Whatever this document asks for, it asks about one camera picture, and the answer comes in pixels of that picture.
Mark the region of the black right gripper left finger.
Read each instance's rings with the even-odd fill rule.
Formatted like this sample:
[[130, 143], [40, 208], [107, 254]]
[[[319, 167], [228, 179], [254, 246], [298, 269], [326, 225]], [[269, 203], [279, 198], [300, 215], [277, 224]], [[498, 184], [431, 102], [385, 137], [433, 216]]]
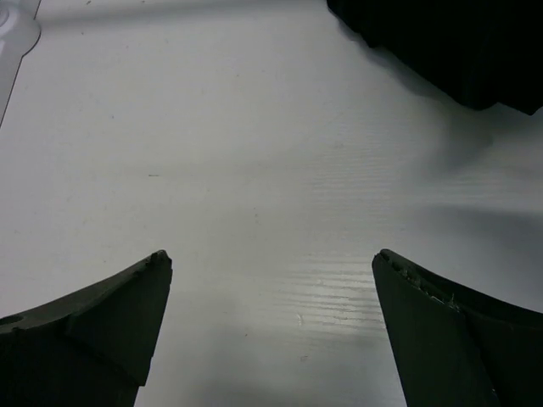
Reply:
[[169, 297], [164, 250], [100, 282], [1, 319], [3, 406], [132, 406]]

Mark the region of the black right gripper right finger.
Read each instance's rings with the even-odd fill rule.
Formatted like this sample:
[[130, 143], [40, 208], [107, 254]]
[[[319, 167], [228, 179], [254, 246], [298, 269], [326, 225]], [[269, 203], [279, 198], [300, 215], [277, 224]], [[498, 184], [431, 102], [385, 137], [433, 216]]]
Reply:
[[542, 315], [383, 249], [378, 300], [409, 406], [540, 406]]

